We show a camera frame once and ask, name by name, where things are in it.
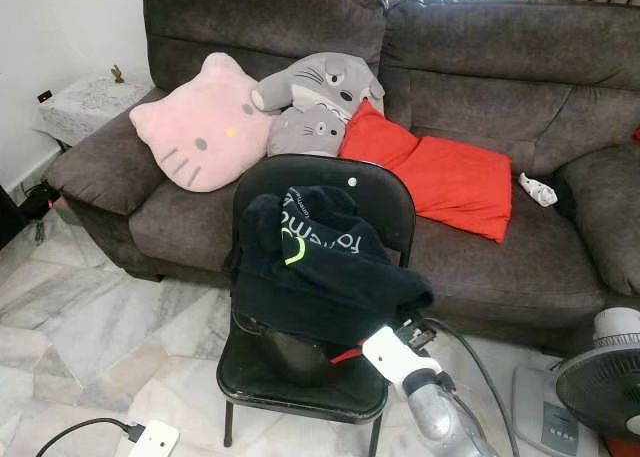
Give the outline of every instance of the power strip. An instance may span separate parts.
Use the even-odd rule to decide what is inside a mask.
[[[152,420],[129,452],[129,457],[169,457],[179,437],[178,429]]]

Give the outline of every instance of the sofa armrest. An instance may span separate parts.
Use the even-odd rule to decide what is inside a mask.
[[[165,95],[154,88],[138,104]],[[129,215],[138,208],[164,174],[129,120],[131,108],[62,154],[47,173],[51,185],[63,195],[116,214]]]
[[[600,276],[613,290],[640,297],[640,145],[592,152],[565,165],[561,175]]]

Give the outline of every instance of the white wall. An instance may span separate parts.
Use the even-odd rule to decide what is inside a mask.
[[[0,0],[0,185],[13,190],[58,149],[29,128],[36,96],[115,63],[150,78],[142,0]]]

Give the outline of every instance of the sofa backrest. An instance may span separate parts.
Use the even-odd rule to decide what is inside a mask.
[[[392,0],[380,81],[387,116],[416,135],[547,174],[640,124],[640,8]]]
[[[226,52],[255,79],[316,52],[362,57],[377,72],[382,0],[144,0],[151,77],[171,91],[211,52]]]

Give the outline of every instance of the gray plush toy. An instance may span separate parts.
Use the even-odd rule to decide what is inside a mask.
[[[365,98],[383,112],[384,90],[360,57],[335,52],[313,54],[258,82],[251,92],[263,112],[291,104],[304,112],[318,104],[347,123]]]
[[[285,110],[271,127],[267,155],[315,154],[335,157],[344,138],[344,123],[335,112],[315,105],[305,112]]]

